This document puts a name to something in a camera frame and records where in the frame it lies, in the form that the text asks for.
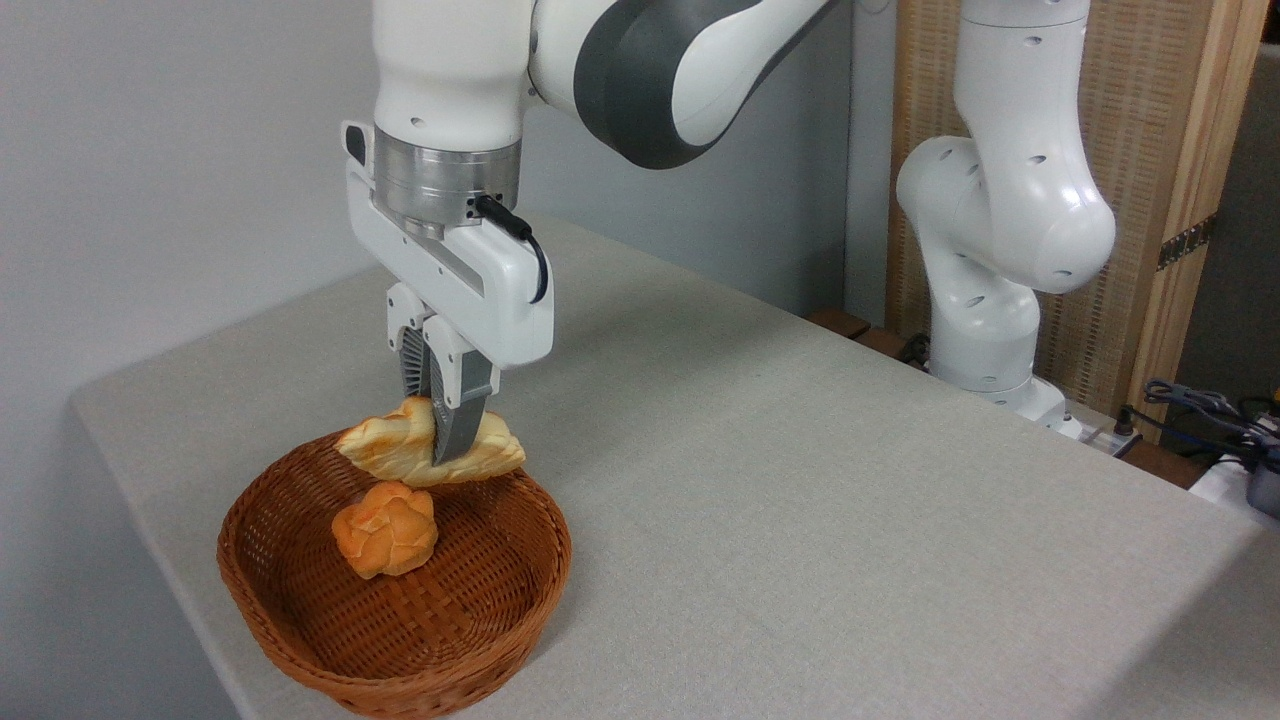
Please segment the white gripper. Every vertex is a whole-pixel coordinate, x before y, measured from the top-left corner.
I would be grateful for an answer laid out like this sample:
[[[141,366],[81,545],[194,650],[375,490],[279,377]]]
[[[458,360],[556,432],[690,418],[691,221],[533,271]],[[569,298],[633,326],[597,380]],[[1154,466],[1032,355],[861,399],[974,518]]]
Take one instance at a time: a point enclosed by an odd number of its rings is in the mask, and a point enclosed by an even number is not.
[[[472,448],[494,366],[535,363],[553,343],[549,264],[479,208],[512,208],[521,147],[442,151],[360,123],[344,124],[343,145],[353,232],[402,281],[387,291],[388,345],[404,395],[431,400],[438,466]]]

